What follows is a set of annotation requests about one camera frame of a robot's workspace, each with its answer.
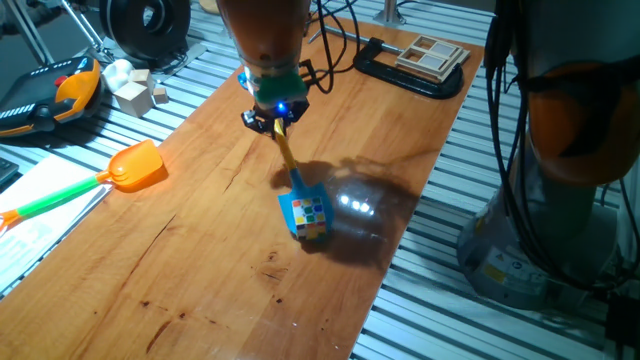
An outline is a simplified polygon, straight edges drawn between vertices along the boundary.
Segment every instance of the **yellow handle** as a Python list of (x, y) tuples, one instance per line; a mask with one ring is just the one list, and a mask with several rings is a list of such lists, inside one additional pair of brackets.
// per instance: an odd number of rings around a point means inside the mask
[(273, 130), (275, 131), (276, 141), (278, 142), (278, 146), (280, 146), (280, 152), (282, 153), (284, 162), (287, 165), (287, 169), (291, 171), (297, 168), (298, 165), (296, 164), (296, 160), (293, 158), (293, 154), (291, 153), (291, 149), (287, 143), (287, 138), (284, 136), (284, 131), (282, 131), (282, 124), (280, 124), (280, 121), (280, 119), (276, 119), (273, 124)]

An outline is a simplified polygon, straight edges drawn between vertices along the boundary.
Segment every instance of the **orange scoop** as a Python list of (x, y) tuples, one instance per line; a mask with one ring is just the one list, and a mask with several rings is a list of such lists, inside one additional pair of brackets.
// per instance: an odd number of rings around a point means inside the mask
[(153, 142), (142, 141), (113, 155), (107, 170), (15, 210), (0, 213), (0, 235), (9, 225), (15, 225), (66, 204), (107, 181), (113, 182), (118, 190), (132, 192), (159, 182), (167, 175), (160, 153)]
[(111, 180), (119, 189), (136, 187), (164, 167), (160, 153), (151, 140), (145, 140), (113, 155), (107, 170), (96, 174), (99, 182)]

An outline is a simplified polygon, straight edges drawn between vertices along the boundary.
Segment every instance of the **wood grain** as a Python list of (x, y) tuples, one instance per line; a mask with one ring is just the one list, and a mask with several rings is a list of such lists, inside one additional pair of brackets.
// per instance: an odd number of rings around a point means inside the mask
[[(361, 31), (399, 47), (416, 36)], [(342, 39), (329, 40), (335, 57)], [(328, 96), (311, 90), (289, 138), (306, 182), (335, 201), (322, 246), (288, 233), (282, 158), (242, 125), (253, 100), (232, 76), (160, 147), (167, 180), (113, 192), (0, 302), (0, 358), (347, 358), (478, 69), (482, 48), (464, 47), (465, 88), (449, 100), (357, 71)], [(302, 58), (324, 67), (322, 42)]]

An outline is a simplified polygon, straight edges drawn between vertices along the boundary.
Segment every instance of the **toy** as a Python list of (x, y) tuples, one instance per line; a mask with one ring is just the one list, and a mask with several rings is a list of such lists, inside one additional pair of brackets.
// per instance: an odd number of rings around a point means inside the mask
[(456, 64), (469, 58), (469, 50), (420, 35), (398, 56), (396, 66), (418, 71), (436, 82), (445, 81)]
[(149, 88), (134, 82), (127, 83), (113, 95), (118, 100), (122, 111), (137, 118), (153, 107)]
[(52, 131), (58, 123), (89, 117), (101, 96), (100, 64), (88, 57), (28, 72), (0, 98), (0, 137)]
[(280, 121), (276, 120), (274, 123), (274, 134), (291, 178), (291, 192), (278, 196), (280, 210), (289, 231), (298, 240), (322, 241), (331, 231), (333, 223), (331, 199), (322, 183), (312, 187), (305, 185)]
[(112, 182), (122, 190), (135, 189), (161, 169), (164, 169), (164, 163), (158, 149), (151, 140), (142, 141), (116, 153), (107, 170), (15, 210), (0, 213), (0, 232), (4, 234), (10, 226), (66, 204), (106, 182)]
[(169, 96), (167, 95), (167, 88), (155, 88), (153, 89), (153, 100), (156, 104), (166, 104), (169, 102)]
[(146, 86), (150, 92), (153, 91), (153, 88), (156, 86), (153, 77), (151, 77), (151, 71), (148, 69), (133, 70), (131, 74), (129, 74), (129, 82)]
[(133, 72), (133, 65), (125, 59), (119, 59), (104, 69), (102, 77), (107, 83), (109, 91), (115, 94), (116, 91), (129, 82), (131, 72)]

